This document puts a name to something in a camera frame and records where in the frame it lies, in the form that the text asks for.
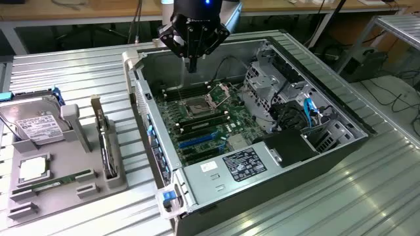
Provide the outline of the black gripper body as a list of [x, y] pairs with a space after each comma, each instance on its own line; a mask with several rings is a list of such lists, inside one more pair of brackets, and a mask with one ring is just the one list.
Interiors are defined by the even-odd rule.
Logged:
[[170, 23], [181, 38], [188, 43], [188, 53], [193, 56], [194, 41], [198, 39], [201, 27], [217, 27], [220, 22], [220, 0], [176, 0]]

